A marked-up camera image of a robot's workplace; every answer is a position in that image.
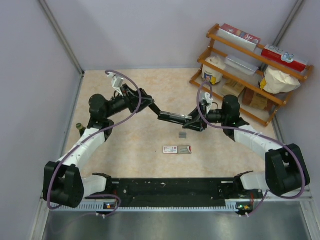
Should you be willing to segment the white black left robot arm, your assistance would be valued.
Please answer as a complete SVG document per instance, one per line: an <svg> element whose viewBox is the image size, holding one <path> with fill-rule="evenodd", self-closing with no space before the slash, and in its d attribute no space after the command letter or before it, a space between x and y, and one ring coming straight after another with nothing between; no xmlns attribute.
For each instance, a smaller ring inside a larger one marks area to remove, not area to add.
<svg viewBox="0 0 320 240"><path fill-rule="evenodd" d="M94 173L88 178L81 177L81 168L117 126L109 118L124 110L136 114L147 107L157 116L161 115L155 100L142 88L133 90L124 84L118 92L119 95L111 100L101 94L94 94L89 99L90 119L87 127L80 131L80 140L62 158L45 166L43 198L48 204L76 208L83 198L98 194L106 199L113 194L114 187L108 183L108 175Z"/></svg>

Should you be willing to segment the black stapler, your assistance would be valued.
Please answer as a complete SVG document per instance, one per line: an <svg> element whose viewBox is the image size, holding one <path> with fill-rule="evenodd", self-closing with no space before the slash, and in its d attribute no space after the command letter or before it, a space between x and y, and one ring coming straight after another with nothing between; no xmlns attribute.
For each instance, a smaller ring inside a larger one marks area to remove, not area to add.
<svg viewBox="0 0 320 240"><path fill-rule="evenodd" d="M160 121L165 121L173 124L185 125L191 122L193 118L190 115L160 111L157 119Z"/></svg>

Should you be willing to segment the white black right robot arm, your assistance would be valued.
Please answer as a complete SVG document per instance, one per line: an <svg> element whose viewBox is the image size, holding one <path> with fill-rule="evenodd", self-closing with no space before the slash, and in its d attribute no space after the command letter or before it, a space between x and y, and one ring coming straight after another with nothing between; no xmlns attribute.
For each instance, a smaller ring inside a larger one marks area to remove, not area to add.
<svg viewBox="0 0 320 240"><path fill-rule="evenodd" d="M237 175L233 192L245 198L252 190L270 191L281 197L297 189L304 189L311 182L302 155L296 144L282 142L262 135L240 116L239 100L234 95L226 95L222 108L212 110L213 99L207 92L202 93L200 102L183 124L183 128L204 131L208 124L220 124L220 129L234 142L240 143L265 161L263 172L249 171Z"/></svg>

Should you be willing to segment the grey staple strips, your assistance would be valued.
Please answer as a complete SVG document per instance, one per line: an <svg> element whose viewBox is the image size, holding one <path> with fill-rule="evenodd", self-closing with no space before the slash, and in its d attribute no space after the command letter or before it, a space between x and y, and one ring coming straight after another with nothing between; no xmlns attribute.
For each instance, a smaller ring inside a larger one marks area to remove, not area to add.
<svg viewBox="0 0 320 240"><path fill-rule="evenodd" d="M187 133L186 132L179 132L179 138L186 139L187 138Z"/></svg>

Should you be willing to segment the red white staple box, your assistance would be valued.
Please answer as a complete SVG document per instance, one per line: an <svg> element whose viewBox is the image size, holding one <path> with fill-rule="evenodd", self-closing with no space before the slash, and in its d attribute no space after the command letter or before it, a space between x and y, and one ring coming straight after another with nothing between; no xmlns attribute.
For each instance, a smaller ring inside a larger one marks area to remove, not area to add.
<svg viewBox="0 0 320 240"><path fill-rule="evenodd" d="M175 154L175 155L188 155L192 154L190 145L171 145L163 147L164 154Z"/></svg>

